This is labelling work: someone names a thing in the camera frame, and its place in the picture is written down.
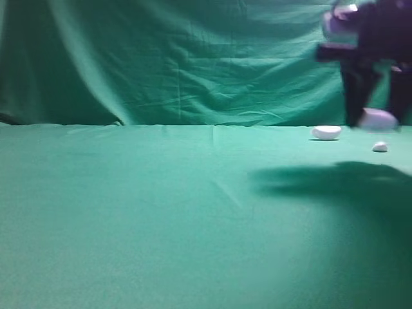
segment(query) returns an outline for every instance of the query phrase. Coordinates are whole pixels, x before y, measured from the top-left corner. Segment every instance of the black robot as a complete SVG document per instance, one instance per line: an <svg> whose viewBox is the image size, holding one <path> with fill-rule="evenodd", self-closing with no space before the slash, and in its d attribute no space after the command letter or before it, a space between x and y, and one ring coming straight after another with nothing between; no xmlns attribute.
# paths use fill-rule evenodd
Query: black robot
<svg viewBox="0 0 412 309"><path fill-rule="evenodd" d="M318 45L315 58L340 64L346 125L359 125L382 78L376 70L381 62L391 68L386 111L402 125L412 106L412 0L340 3L323 16L328 42Z"/></svg>

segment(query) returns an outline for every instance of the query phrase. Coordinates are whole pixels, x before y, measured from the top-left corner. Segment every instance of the green tablecloth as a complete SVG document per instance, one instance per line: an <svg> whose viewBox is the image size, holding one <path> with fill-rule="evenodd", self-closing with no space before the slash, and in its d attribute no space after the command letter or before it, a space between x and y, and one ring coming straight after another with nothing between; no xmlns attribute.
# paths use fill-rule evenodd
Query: green tablecloth
<svg viewBox="0 0 412 309"><path fill-rule="evenodd" d="M410 127L1 126L0 308L411 308L411 152Z"/></svg>

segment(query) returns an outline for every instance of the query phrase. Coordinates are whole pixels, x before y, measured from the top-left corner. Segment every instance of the white egg-shaped object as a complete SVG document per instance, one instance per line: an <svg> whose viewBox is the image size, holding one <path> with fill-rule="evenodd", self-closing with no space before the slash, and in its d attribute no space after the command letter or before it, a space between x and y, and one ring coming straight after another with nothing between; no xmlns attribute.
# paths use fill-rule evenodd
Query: white egg-shaped object
<svg viewBox="0 0 412 309"><path fill-rule="evenodd" d="M319 140L335 140L341 132L339 126L317 126L312 129L312 135Z"/></svg>
<svg viewBox="0 0 412 309"><path fill-rule="evenodd" d="M385 142L377 142L373 147L372 151L375 151L376 153L385 153L388 151L388 145L386 145Z"/></svg>

